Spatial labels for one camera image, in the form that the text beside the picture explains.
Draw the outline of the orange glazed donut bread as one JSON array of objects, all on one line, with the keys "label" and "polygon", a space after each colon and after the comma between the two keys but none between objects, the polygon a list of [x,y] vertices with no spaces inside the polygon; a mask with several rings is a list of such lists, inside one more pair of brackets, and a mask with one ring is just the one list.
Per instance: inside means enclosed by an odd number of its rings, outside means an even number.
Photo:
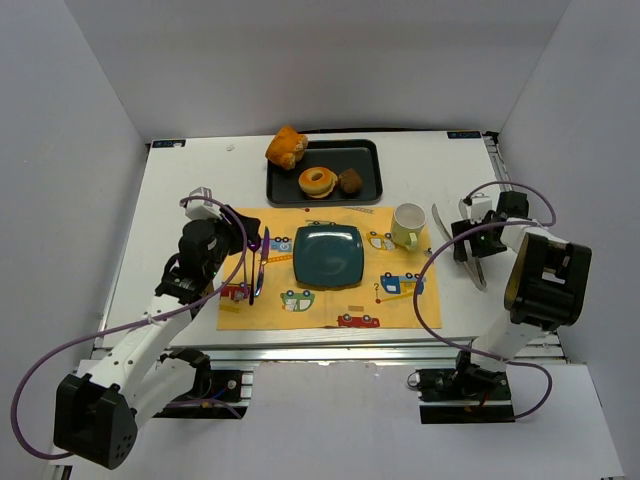
[{"label": "orange glazed donut bread", "polygon": [[298,184],[305,193],[321,193],[327,190],[333,190],[337,182],[337,176],[328,168],[312,167],[303,171],[299,178]]}]

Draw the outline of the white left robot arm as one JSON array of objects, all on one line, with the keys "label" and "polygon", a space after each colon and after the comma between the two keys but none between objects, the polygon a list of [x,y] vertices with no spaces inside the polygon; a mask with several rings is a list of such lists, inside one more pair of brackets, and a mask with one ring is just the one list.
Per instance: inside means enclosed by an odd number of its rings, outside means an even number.
[{"label": "white left robot arm", "polygon": [[231,255],[259,245],[260,221],[223,206],[187,211],[178,250],[166,262],[143,323],[82,376],[56,391],[56,447],[108,469],[130,454],[139,430],[172,400],[200,389],[210,360],[194,349],[168,352],[195,319]]}]

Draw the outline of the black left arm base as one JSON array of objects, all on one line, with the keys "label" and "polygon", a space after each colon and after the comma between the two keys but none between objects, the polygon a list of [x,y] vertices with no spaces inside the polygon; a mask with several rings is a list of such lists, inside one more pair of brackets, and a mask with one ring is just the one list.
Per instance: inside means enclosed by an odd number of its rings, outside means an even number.
[{"label": "black left arm base", "polygon": [[249,372],[216,369],[211,358],[199,350],[182,348],[163,353],[160,362],[178,360],[195,372],[192,388],[176,397],[157,419],[241,420],[247,412],[251,383]]}]

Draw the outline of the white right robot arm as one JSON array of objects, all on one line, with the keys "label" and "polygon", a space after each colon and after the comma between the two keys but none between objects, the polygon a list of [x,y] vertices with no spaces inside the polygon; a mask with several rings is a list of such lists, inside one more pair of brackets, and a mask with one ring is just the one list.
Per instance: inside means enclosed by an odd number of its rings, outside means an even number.
[{"label": "white right robot arm", "polygon": [[461,200],[459,210],[462,219],[451,224],[453,235],[480,225],[488,227],[454,244],[456,261],[466,265],[469,258],[474,259],[471,272],[478,287],[484,285],[482,258],[508,249],[516,254],[505,288],[505,312],[456,360],[460,376],[492,380],[530,341],[577,321],[592,251],[552,235],[539,223],[524,224],[531,220],[524,193],[502,192],[497,204],[476,194]]}]

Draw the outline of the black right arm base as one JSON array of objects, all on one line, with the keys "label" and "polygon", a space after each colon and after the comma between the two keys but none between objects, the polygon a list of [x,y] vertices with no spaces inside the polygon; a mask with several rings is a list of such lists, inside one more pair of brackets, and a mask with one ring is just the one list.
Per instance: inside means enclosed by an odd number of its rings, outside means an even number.
[{"label": "black right arm base", "polygon": [[504,372],[493,382],[463,386],[453,368],[419,369],[407,387],[418,393],[423,425],[496,424],[515,421],[511,390]]}]

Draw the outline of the flat seeded bread slice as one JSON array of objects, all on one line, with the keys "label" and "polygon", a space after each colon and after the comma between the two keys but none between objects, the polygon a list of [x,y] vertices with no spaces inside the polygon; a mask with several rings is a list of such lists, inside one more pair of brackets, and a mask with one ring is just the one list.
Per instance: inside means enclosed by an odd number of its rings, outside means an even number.
[{"label": "flat seeded bread slice", "polygon": [[311,199],[323,199],[323,198],[328,197],[332,192],[333,192],[333,190],[327,190],[327,191],[324,191],[324,192],[321,192],[321,193],[316,193],[316,194],[311,194],[311,193],[306,193],[305,192],[305,195],[306,195],[306,197],[311,198]]}]

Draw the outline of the large orange bread loaf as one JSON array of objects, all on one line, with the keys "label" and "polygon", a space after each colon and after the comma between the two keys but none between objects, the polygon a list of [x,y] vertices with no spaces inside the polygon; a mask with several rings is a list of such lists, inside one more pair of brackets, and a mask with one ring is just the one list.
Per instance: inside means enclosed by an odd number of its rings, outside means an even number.
[{"label": "large orange bread loaf", "polygon": [[283,126],[269,144],[265,157],[272,164],[289,171],[302,159],[308,146],[308,137],[292,126]]}]

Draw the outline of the brown chocolate bread roll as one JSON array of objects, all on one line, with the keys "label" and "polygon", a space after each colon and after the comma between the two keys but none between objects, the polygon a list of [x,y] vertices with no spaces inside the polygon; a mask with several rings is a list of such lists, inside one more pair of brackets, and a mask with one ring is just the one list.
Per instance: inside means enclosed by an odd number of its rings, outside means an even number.
[{"label": "brown chocolate bread roll", "polygon": [[361,176],[353,168],[340,173],[338,176],[338,183],[340,190],[346,195],[355,195],[359,193],[363,185]]}]

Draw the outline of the purple iridescent spoon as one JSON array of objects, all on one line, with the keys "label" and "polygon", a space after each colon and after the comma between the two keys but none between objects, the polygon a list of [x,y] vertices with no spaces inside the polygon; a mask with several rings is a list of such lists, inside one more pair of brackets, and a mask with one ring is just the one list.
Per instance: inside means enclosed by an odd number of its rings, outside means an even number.
[{"label": "purple iridescent spoon", "polygon": [[251,244],[249,249],[252,252],[251,257],[251,283],[249,285],[249,305],[252,306],[254,304],[255,298],[255,287],[256,287],[256,274],[255,274],[255,263],[256,263],[256,254],[261,251],[262,248],[262,239],[259,238],[255,244]]}]

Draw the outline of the iridescent table knife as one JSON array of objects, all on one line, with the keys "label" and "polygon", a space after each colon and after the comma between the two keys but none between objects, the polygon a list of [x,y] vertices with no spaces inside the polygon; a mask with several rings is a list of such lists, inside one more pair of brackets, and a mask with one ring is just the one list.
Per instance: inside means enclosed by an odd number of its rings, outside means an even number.
[{"label": "iridescent table knife", "polygon": [[264,230],[264,236],[261,243],[261,256],[260,256],[260,264],[258,276],[254,288],[254,295],[259,296],[262,292],[262,288],[264,285],[264,276],[265,276],[265,267],[268,262],[270,252],[270,231],[269,228],[266,227]]}]

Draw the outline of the yellow cartoon car placemat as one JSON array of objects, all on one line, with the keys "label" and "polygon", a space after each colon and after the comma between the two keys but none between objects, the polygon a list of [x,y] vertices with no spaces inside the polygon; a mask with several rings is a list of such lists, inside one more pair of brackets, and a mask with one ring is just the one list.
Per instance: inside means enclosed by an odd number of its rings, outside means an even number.
[{"label": "yellow cartoon car placemat", "polygon": [[[228,286],[218,296],[217,328],[292,330],[310,328],[433,329],[442,325],[436,271],[424,265],[431,241],[422,231],[413,252],[395,245],[390,207],[243,208],[270,231],[270,252],[261,294],[249,305],[243,268],[237,256],[224,264]],[[355,226],[364,245],[364,276],[352,288],[303,287],[294,276],[293,245],[298,228],[307,225]]]}]

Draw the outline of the dark teal square plate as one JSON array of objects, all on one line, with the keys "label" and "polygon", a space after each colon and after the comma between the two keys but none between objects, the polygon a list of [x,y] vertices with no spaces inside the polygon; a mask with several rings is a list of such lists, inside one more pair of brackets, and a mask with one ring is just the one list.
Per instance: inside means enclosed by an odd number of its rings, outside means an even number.
[{"label": "dark teal square plate", "polygon": [[345,289],[364,276],[364,245],[351,225],[307,225],[297,229],[293,245],[296,281],[316,289]]}]

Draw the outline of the right blue table label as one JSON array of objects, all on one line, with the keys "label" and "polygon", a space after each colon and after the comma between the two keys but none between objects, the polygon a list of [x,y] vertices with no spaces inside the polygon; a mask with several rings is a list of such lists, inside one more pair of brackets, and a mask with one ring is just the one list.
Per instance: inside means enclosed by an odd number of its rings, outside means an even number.
[{"label": "right blue table label", "polygon": [[447,137],[452,140],[463,139],[481,139],[482,134],[479,131],[465,130],[465,131],[447,131]]}]

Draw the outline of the black baking tray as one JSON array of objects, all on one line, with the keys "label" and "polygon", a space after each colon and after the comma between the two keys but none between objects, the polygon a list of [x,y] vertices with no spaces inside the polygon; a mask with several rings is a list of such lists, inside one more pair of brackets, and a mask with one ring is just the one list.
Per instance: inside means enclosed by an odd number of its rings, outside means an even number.
[{"label": "black baking tray", "polygon": [[[327,197],[312,199],[298,184],[300,174],[311,167],[326,167],[336,175],[353,169],[362,180],[362,188],[356,194],[346,194],[336,186]],[[294,169],[286,171],[272,163],[267,166],[266,197],[273,206],[372,205],[381,198],[382,193],[377,147],[367,139],[311,140]]]}]

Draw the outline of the aluminium table frame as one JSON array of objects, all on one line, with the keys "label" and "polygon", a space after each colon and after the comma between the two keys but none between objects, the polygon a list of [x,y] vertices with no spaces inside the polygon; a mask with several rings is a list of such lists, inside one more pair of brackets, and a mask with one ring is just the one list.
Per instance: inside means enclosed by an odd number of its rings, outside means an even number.
[{"label": "aluminium table frame", "polygon": [[[392,206],[412,201],[437,204],[447,217],[457,213],[461,196],[477,185],[489,195],[506,187],[507,174],[496,142],[452,140],[439,131],[368,132],[365,139],[378,151],[383,193],[379,202]],[[215,198],[235,207],[267,207],[264,136],[212,137],[186,140],[183,148],[149,150],[122,265],[104,325],[112,329],[131,322],[148,305],[163,261],[177,245],[184,215],[181,197],[207,186]],[[478,334],[501,306],[502,284],[510,259],[489,261],[488,293],[475,290],[464,274],[450,265],[438,272],[445,334],[462,339]],[[389,360],[446,361],[449,349],[421,329],[386,329],[379,333],[337,329],[230,330],[217,328],[218,305],[210,302],[194,327],[181,334],[179,345],[205,350],[218,368],[250,368],[261,362],[299,363]],[[196,478],[219,463],[211,454],[198,456],[214,433],[212,420],[158,419],[146,427],[124,464],[108,470],[84,460],[74,463],[75,478]]]}]

